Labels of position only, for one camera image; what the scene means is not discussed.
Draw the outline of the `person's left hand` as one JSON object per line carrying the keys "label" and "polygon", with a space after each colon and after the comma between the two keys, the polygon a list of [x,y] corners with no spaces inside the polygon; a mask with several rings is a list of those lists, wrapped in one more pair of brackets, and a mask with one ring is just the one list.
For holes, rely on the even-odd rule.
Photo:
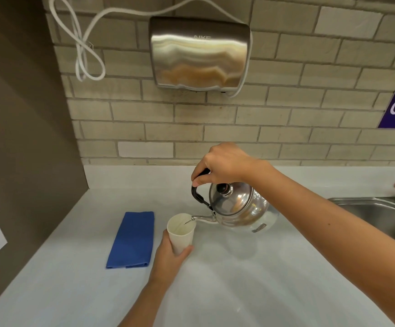
{"label": "person's left hand", "polygon": [[194,250],[194,246],[189,246],[176,256],[162,253],[162,240],[157,248],[153,266],[149,276],[149,283],[155,284],[167,291],[177,276],[182,264]]}

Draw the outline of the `person's right hand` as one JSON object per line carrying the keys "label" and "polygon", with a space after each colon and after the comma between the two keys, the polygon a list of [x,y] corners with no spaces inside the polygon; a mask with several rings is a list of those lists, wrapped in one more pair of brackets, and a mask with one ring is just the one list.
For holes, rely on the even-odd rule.
{"label": "person's right hand", "polygon": [[223,142],[210,148],[195,167],[191,181],[202,174],[214,173],[218,183],[248,182],[254,172],[265,164],[255,159],[232,142]]}

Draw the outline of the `white paper cup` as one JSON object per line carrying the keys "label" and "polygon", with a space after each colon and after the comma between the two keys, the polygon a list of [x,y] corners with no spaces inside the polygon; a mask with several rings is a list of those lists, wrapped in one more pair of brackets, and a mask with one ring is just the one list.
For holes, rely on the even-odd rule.
{"label": "white paper cup", "polygon": [[176,256],[192,245],[195,227],[196,221],[192,219],[190,214],[176,214],[169,219],[167,231]]}

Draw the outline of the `stainless steel kettle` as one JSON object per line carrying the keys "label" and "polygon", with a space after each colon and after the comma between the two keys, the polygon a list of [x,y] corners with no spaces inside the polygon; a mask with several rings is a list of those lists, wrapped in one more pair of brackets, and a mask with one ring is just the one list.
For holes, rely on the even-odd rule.
{"label": "stainless steel kettle", "polygon": [[277,221],[280,213],[252,186],[244,182],[211,184],[209,201],[191,187],[196,201],[204,204],[211,212],[209,216],[191,216],[186,224],[201,221],[221,225],[235,232],[250,234],[268,231]]}

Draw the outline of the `person's right forearm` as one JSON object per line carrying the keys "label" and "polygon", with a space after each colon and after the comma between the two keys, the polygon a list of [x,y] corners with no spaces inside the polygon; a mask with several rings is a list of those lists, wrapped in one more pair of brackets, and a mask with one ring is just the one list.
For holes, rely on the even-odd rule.
{"label": "person's right forearm", "polygon": [[252,162],[246,182],[395,324],[395,240],[268,162]]}

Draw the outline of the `person's left forearm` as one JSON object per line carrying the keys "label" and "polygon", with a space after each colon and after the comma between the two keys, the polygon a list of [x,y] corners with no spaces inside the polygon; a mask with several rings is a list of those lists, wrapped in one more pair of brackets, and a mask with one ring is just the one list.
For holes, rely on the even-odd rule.
{"label": "person's left forearm", "polygon": [[171,283],[149,280],[136,302],[117,327],[153,327],[158,310]]}

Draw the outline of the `folded blue cloth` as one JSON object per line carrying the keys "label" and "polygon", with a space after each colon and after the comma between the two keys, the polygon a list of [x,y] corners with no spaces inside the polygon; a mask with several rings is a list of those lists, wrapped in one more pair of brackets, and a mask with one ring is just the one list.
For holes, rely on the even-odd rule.
{"label": "folded blue cloth", "polygon": [[106,269],[149,266],[154,240],[154,212],[126,212],[118,228]]}

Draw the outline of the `stainless steel hand dryer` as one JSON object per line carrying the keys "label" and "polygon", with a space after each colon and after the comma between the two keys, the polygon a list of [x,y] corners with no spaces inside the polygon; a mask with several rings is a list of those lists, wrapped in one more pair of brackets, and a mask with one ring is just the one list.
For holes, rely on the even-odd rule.
{"label": "stainless steel hand dryer", "polygon": [[186,17],[153,16],[148,27],[158,87],[237,94],[248,71],[248,25]]}

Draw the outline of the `stainless steel sink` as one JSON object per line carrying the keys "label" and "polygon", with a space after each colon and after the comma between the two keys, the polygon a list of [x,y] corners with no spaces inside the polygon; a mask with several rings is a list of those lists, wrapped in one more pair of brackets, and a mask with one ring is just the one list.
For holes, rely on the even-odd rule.
{"label": "stainless steel sink", "polygon": [[330,198],[329,201],[395,240],[395,198]]}

